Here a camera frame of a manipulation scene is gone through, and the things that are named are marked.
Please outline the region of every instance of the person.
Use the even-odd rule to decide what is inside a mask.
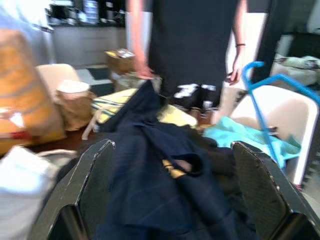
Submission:
[[[132,46],[140,78],[162,77],[160,94],[184,111],[201,109],[207,120],[220,104],[223,82],[241,78],[245,54],[247,0],[153,0],[149,54],[143,50],[143,0],[130,0]],[[226,73],[233,29],[236,56]]]

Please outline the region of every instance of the black t-shirt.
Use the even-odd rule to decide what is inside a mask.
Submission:
[[[238,0],[153,0],[149,65],[170,96],[181,84],[220,87]]]

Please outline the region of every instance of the orange bag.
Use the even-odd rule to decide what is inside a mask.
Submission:
[[[0,154],[13,145],[44,144],[65,138],[62,118],[42,83],[31,49],[22,33],[0,29],[0,108],[22,114],[29,140],[0,139]],[[10,121],[0,119],[0,134],[17,132]]]

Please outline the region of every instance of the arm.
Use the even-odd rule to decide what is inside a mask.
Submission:
[[[141,39],[141,28],[143,25],[143,7],[144,0],[129,0],[129,11],[131,13],[131,36],[132,47],[135,54],[135,70],[142,79],[150,79],[152,77],[151,70],[147,66],[147,58],[143,50]]]
[[[235,37],[235,44],[245,44],[245,26],[246,26],[246,14],[248,12],[248,1],[247,0],[238,0],[238,5],[236,8],[234,24],[233,24],[233,33]],[[231,84],[234,85],[239,82],[241,78],[241,71],[243,68],[243,61],[245,56],[245,47],[240,45],[236,47],[236,57],[233,63],[233,72],[231,75]]]

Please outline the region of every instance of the brown paper bag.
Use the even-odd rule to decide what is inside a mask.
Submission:
[[[63,93],[56,91],[57,105],[64,119],[64,129],[72,132],[86,126],[91,118],[91,103],[96,95],[92,92],[88,96],[75,99],[65,99]]]

